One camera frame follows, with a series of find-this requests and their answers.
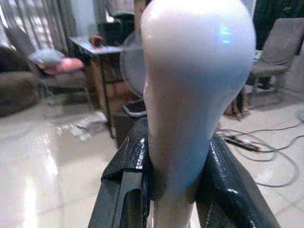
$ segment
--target gray chair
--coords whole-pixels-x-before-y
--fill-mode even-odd
[[[285,73],[291,66],[294,55],[299,50],[304,38],[304,18],[277,19],[264,44],[261,58],[253,63],[247,84],[253,85],[249,94],[249,106],[253,105],[253,99],[260,95],[276,94],[281,102],[282,86]],[[275,76],[274,91],[257,92],[259,79]]]
[[[27,34],[25,34],[18,26],[6,28],[6,34],[11,44],[24,57],[27,57],[36,51]],[[63,73],[50,76],[35,64],[29,62],[29,65],[31,71],[39,78],[39,84],[44,89],[44,96],[49,105],[51,105],[51,102],[48,97],[52,96],[50,90],[57,89],[68,93],[84,91],[88,105],[91,108],[91,99],[87,89],[87,81],[84,72],[79,70],[73,73]]]

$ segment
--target gray pillow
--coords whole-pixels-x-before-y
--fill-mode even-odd
[[[28,59],[40,68],[51,67],[60,64],[61,58],[65,57],[54,49],[38,50],[28,56]]]

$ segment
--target chair seat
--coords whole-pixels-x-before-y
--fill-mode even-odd
[[[262,60],[253,63],[249,78],[270,77],[280,75],[288,70],[288,66],[269,64]]]
[[[50,88],[83,89],[86,86],[86,75],[81,70],[42,78],[41,82]]]

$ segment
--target glossy floor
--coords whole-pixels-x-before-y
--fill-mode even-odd
[[[304,101],[287,96],[283,104],[252,110],[242,121],[221,118],[221,127],[239,131],[282,128],[298,123],[295,114]],[[88,113],[84,104],[45,107],[36,105],[0,120],[0,227],[1,228],[85,228],[100,186],[101,174],[116,152],[114,141],[104,131],[82,143],[61,126]],[[298,135],[304,125],[281,132],[256,135],[280,147]],[[271,210],[283,228],[304,223],[304,139],[284,150],[299,170],[287,187],[260,186]],[[282,155],[270,162],[256,162],[270,155],[236,151],[235,156],[258,182],[284,184],[294,166]],[[198,228],[196,213],[194,228]]]

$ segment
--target chair backrest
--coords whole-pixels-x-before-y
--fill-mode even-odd
[[[27,57],[36,51],[27,34],[25,34],[18,26],[8,27],[5,31],[9,41],[20,54]]]
[[[304,18],[279,18],[264,44],[261,60],[290,66],[304,38]]]

